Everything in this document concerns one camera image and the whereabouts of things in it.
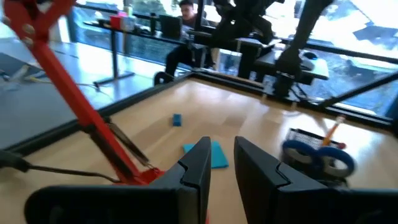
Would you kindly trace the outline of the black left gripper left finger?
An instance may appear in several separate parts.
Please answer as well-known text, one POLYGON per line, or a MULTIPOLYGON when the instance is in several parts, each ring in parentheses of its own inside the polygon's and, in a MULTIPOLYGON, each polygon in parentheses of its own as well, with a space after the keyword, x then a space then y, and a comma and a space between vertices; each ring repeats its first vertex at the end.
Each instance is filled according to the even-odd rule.
POLYGON ((27 224, 207 224, 211 139, 149 185, 55 185, 26 201, 27 224))

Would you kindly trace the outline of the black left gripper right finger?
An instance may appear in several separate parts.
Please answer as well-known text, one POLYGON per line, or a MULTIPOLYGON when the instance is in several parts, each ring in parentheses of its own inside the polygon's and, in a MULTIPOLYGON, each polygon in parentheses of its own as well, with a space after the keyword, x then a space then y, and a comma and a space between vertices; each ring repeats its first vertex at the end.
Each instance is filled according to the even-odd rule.
POLYGON ((248 224, 398 224, 398 189, 327 187, 241 136, 234 165, 248 224))

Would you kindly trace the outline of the blue-handled scissors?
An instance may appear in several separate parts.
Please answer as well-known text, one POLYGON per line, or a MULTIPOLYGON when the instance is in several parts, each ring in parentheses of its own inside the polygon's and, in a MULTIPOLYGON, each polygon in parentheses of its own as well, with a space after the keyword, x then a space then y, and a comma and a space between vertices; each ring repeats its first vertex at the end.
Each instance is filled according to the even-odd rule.
POLYGON ((282 152, 294 161, 337 178, 350 176, 356 168, 354 159, 348 153, 331 146, 322 146, 315 149, 298 140, 286 140, 282 143, 282 152), (341 161, 346 168, 333 167, 331 163, 334 160, 341 161))

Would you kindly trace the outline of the black mesh desk organizer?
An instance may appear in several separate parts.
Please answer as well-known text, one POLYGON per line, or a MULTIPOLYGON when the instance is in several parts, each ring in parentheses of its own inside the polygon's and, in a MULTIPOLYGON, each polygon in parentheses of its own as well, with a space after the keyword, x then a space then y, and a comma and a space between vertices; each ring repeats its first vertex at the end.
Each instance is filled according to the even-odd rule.
MULTIPOLYGON (((322 147, 322 142, 323 142, 323 137, 319 136, 317 134, 304 131, 302 129, 289 129, 287 133, 286 140, 298 140, 304 143, 309 144, 310 146, 314 147, 315 149, 319 149, 322 147)), ((338 149, 338 143, 336 141, 331 141, 331 143, 328 146, 335 147, 338 149)), ((280 159, 282 162, 286 163, 287 165, 293 167, 294 169, 298 170, 299 172, 319 181, 320 183, 328 186, 328 187, 347 187, 348 182, 346 178, 337 178, 330 176, 328 174, 324 174, 323 172, 319 170, 315 170, 312 167, 301 164, 297 161, 294 161, 293 159, 289 158, 287 155, 285 155, 283 152, 280 153, 280 159)), ((341 161, 334 160, 332 163, 333 167, 336 167, 338 169, 345 169, 346 166, 344 163, 341 161)))

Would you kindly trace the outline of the orange pencil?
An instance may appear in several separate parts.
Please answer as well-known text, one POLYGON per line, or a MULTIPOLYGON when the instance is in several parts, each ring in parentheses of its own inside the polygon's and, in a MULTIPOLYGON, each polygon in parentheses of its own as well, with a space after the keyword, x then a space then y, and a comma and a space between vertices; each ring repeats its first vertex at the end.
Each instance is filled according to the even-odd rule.
POLYGON ((331 139, 337 130, 338 126, 345 121, 345 116, 340 115, 336 118, 334 125, 332 128, 327 132, 325 138, 323 139, 322 146, 328 146, 331 143, 331 139))

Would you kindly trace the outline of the black side desk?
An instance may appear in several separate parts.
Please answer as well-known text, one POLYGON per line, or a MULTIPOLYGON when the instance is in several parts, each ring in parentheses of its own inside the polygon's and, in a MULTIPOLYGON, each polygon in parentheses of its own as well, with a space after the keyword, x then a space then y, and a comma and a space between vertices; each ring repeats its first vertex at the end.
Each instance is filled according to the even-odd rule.
MULTIPOLYGON (((259 57, 254 62, 252 70, 256 72, 256 82, 262 83, 266 75, 275 75, 275 62, 281 53, 281 50, 271 50, 268 54, 259 57)), ((298 79, 299 83, 311 85, 314 79, 329 79, 329 71, 326 60, 319 58, 313 52, 306 50, 300 53, 299 57, 302 59, 300 64, 302 76, 298 79)))

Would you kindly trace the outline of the person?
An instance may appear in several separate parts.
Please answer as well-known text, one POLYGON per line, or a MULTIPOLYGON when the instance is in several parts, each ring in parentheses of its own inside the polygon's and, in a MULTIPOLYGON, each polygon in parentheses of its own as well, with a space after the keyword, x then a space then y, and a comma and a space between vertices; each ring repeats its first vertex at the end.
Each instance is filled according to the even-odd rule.
MULTIPOLYGON (((189 28, 194 28, 197 14, 194 12, 193 3, 191 0, 181 0, 179 3, 182 15, 182 24, 189 28)), ((174 76, 177 65, 183 63, 188 66, 193 66, 192 52, 187 45, 179 45, 174 48, 166 57, 165 73, 174 76)), ((211 49, 207 48, 205 56, 205 68, 210 68, 214 65, 211 49)))

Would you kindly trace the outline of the blue sticky note pad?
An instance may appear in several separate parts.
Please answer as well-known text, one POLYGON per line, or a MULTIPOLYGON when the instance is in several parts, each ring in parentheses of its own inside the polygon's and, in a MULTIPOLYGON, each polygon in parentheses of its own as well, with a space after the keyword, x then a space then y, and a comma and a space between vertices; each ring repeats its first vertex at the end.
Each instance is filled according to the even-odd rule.
POLYGON ((217 142, 210 141, 209 138, 203 138, 196 144, 190 144, 188 151, 177 162, 183 167, 186 178, 202 178, 210 176, 210 169, 226 168, 229 166, 226 157, 217 142))

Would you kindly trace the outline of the red desk lamp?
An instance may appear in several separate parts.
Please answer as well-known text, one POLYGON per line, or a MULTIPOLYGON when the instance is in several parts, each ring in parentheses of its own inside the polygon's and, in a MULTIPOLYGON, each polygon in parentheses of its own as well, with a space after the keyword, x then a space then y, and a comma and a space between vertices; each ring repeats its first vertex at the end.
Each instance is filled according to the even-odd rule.
POLYGON ((164 172, 149 164, 135 148, 135 157, 148 169, 140 171, 116 140, 109 125, 90 105, 72 77, 48 47, 49 30, 69 12, 76 0, 4 0, 4 23, 30 50, 63 99, 79 120, 85 133, 111 164, 119 181, 125 185, 147 185, 164 172))

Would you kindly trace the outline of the black aluminium table frame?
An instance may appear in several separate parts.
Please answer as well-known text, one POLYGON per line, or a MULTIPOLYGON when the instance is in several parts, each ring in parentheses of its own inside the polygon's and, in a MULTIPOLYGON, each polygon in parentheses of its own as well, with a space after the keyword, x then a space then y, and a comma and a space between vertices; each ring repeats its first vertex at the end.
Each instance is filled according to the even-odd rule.
MULTIPOLYGON (((185 81, 189 78, 196 78, 199 80, 204 80, 207 82, 215 83, 224 87, 232 88, 234 90, 243 91, 244 93, 250 93, 256 96, 266 95, 273 101, 278 101, 285 104, 296 103, 299 107, 310 109, 312 111, 317 111, 325 113, 331 116, 337 116, 342 114, 346 116, 349 121, 354 121, 357 123, 362 123, 373 128, 385 129, 396 135, 398 138, 398 115, 392 118, 382 118, 376 115, 365 114, 359 111, 349 110, 337 105, 337 99, 329 99, 326 101, 311 101, 302 98, 301 96, 295 95, 296 99, 282 98, 273 94, 272 90, 268 87, 261 87, 251 83, 249 80, 239 80, 233 77, 222 77, 221 75, 207 75, 205 73, 189 73, 183 75, 172 83, 159 85, 157 87, 150 87, 139 93, 135 93, 125 99, 115 101, 110 103, 105 107, 98 110, 99 114, 107 118, 112 114, 115 114, 129 106, 135 105, 153 95, 156 95, 174 85, 185 81)), ((3 147, 2 149, 9 152, 15 152, 17 154, 26 156, 32 154, 35 151, 42 149, 62 138, 65 138, 77 131, 81 130, 81 126, 77 119, 73 118, 68 122, 64 122, 52 129, 41 132, 35 136, 27 138, 23 141, 19 141, 8 147, 3 147)))

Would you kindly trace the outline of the black pedestal table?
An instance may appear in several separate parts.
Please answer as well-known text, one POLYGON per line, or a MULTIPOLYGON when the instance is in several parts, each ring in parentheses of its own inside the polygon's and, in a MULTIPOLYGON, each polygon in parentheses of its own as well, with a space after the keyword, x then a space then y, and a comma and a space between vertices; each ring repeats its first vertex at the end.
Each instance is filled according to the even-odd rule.
POLYGON ((170 43, 170 44, 179 44, 182 45, 185 42, 182 39, 171 39, 171 38, 167 38, 165 37, 161 31, 156 31, 155 35, 151 35, 151 34, 142 34, 141 32, 138 33, 138 31, 123 31, 121 29, 114 29, 108 25, 100 25, 98 21, 85 21, 84 25, 88 25, 90 27, 96 27, 96 28, 101 28, 101 29, 106 29, 109 30, 110 33, 110 49, 111 49, 111 55, 112 55, 112 63, 113 63, 113 76, 111 78, 105 78, 102 80, 98 80, 93 82, 94 85, 105 85, 105 84, 109 84, 113 81, 122 79, 122 78, 127 78, 127 77, 131 77, 134 75, 134 73, 127 73, 124 75, 120 75, 119 74, 119 68, 118 68, 118 50, 116 47, 116 33, 120 32, 123 34, 129 34, 129 35, 135 35, 138 37, 143 37, 143 38, 147 38, 147 39, 152 39, 152 40, 158 40, 161 42, 166 42, 166 43, 170 43))

